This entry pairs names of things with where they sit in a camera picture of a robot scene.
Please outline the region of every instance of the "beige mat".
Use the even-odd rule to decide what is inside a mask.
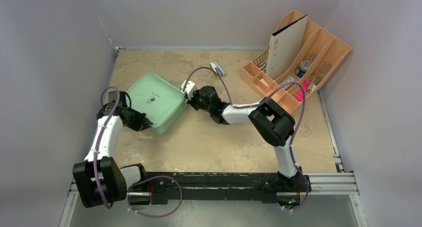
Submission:
[[[260,101],[240,79],[240,69],[260,52],[216,51],[126,51],[121,50],[110,84],[127,90],[143,74],[152,72],[176,87],[199,66],[218,61],[227,76],[224,81],[235,104]],[[192,78],[199,87],[214,86],[222,100],[224,88],[214,74],[198,71]],[[336,172],[331,143],[317,96],[307,102],[305,117],[294,146],[307,173]],[[298,119],[300,108],[294,113]],[[124,128],[115,159],[119,166],[142,163],[147,171],[275,172],[277,161],[251,124],[218,125],[204,111],[188,106],[164,134]]]

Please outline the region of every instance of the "mint green box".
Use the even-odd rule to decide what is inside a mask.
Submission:
[[[180,90],[161,77],[147,73],[127,90],[132,108],[146,113],[153,124],[150,130],[163,134],[180,117],[187,104]]]

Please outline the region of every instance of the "pink marker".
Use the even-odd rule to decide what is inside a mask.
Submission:
[[[308,89],[310,83],[311,83],[310,79],[307,79],[304,81],[303,87],[305,90]],[[302,101],[302,98],[303,98],[303,93],[302,91],[299,91],[298,95],[296,96],[296,100],[300,102]]]

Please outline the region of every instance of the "metal frame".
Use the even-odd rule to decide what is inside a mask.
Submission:
[[[349,195],[350,202],[353,207],[353,212],[356,222],[359,227],[367,227],[364,213],[359,199],[359,190],[357,188],[356,179],[353,173],[345,173],[340,158],[340,154],[335,143],[335,138],[332,132],[331,123],[329,121],[328,113],[325,107],[325,102],[322,93],[318,91],[318,98],[321,103],[322,113],[327,125],[331,146],[334,156],[334,162],[339,173],[305,173],[309,175],[312,191],[310,195]],[[277,196],[296,195],[297,193],[277,193]],[[129,196],[148,196],[147,192],[129,192]],[[63,211],[62,219],[59,227],[70,226],[72,215],[75,210],[76,200],[79,196],[78,189],[74,180],[72,181],[69,195],[66,201],[65,209]]]

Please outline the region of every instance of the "white enclosure wall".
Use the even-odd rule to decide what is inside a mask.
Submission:
[[[422,223],[422,0],[341,0],[327,29],[353,52],[323,94],[369,226]]]
[[[265,49],[296,9],[324,26],[340,0],[92,0],[115,46]]]
[[[114,50],[88,0],[0,0],[0,226],[57,226]]]

